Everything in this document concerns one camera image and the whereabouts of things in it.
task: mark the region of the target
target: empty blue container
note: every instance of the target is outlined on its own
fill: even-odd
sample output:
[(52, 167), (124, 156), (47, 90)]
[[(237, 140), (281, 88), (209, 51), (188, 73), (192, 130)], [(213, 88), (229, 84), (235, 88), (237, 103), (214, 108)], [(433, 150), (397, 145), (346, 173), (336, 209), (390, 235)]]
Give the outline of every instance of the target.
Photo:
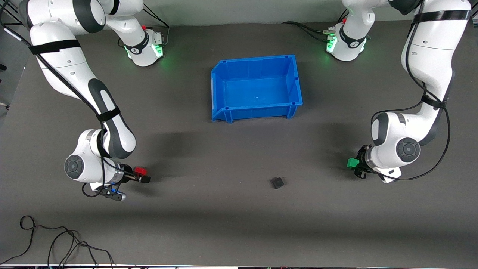
[(211, 72), (212, 121), (294, 116), (302, 105), (294, 55), (220, 61)]

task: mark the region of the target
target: gray circular joint cap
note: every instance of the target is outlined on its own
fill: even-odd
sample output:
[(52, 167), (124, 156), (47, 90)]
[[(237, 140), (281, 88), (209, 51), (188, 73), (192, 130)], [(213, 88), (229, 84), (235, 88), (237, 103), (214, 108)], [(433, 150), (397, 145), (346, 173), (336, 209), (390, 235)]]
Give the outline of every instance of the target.
[(420, 145), (413, 138), (404, 138), (397, 144), (398, 157), (407, 163), (415, 161), (420, 155)]
[(72, 179), (77, 179), (83, 172), (83, 159), (78, 155), (72, 155), (65, 161), (65, 173)]

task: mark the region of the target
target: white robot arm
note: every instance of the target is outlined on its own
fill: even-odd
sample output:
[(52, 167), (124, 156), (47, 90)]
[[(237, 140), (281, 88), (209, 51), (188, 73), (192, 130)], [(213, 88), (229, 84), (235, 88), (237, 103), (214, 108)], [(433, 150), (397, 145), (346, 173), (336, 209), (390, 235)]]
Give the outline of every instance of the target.
[[(346, 32), (346, 39), (338, 34), (332, 41), (334, 50), (327, 51), (341, 60), (353, 60), (360, 53), (361, 46), (350, 47), (352, 35), (347, 29), (360, 29), (364, 37), (371, 27), (367, 18), (373, 18), (371, 8), (386, 4), (383, 0), (343, 0), (348, 3), (350, 17), (344, 24), (337, 24), (339, 32)], [(399, 180), (400, 167), (413, 163), (420, 155), (421, 146), (435, 137), (440, 115), (445, 108), (453, 80), (451, 66), (453, 53), (458, 45), (470, 16), (470, 3), (465, 0), (388, 0), (395, 8), (406, 14), (417, 5), (412, 28), (402, 52), (402, 65), (415, 82), (422, 81), (424, 95), (421, 109), (415, 114), (384, 112), (372, 123), (371, 133), (374, 145), (364, 146), (357, 158), (349, 160), (348, 167), (355, 170), (358, 177), (365, 178), (366, 172), (378, 173), (385, 183)], [(350, 7), (365, 7), (361, 10)], [(362, 14), (361, 20), (353, 19)]]
[(118, 0), (24, 0), (19, 5), (31, 28), (30, 50), (41, 55), (76, 92), (38, 58), (47, 81), (58, 92), (83, 100), (101, 122), (101, 129), (86, 130), (80, 135), (75, 151), (65, 162), (65, 172), (71, 179), (89, 183), (95, 196), (117, 201), (126, 197), (118, 191), (121, 183), (148, 183), (150, 177), (144, 169), (132, 169), (111, 159), (128, 157), (136, 147), (136, 138), (107, 87), (91, 72), (75, 36), (95, 33), (108, 25), (123, 40), (136, 65), (151, 65), (163, 56), (162, 36), (143, 29), (132, 16), (142, 7), (142, 0), (121, 4)]

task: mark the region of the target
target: gray tabletop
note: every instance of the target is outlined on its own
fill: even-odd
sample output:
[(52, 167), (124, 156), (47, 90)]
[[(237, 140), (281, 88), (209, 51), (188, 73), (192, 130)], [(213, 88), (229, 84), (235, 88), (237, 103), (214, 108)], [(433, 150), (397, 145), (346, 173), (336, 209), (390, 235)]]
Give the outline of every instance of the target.
[[(112, 31), (79, 37), (137, 137), (123, 162), (152, 175), (149, 185), (123, 185), (124, 202), (87, 198), (65, 175), (78, 136), (98, 122), (82, 102), (54, 91), (30, 57), (1, 130), (0, 259), (27, 246), (29, 232), (18, 221), (31, 214), (40, 224), (80, 231), (117, 263), (477, 268), (478, 56), (471, 27), (454, 57), (452, 140), (438, 169), (392, 184), (345, 169), (371, 143), (375, 111), (411, 106), (421, 96), (400, 63), (408, 28), (376, 23), (366, 50), (348, 63), (283, 24), (173, 28), (166, 57), (150, 67), (135, 66)], [(283, 54), (296, 55), (304, 98), (293, 119), (211, 122), (210, 71), (219, 60)], [(444, 123), (404, 175), (438, 160)], [(286, 185), (274, 190), (274, 177)], [(55, 235), (39, 230), (30, 251), (13, 262), (46, 262)], [(81, 251), (71, 262), (90, 259)]]

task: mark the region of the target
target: green block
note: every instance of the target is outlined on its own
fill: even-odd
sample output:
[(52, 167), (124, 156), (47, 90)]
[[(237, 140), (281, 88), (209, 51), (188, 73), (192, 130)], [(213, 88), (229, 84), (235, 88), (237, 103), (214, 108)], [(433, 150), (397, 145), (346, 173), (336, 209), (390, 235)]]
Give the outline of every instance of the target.
[(350, 158), (347, 161), (347, 167), (348, 168), (355, 168), (357, 165), (359, 165), (360, 161), (355, 158)]

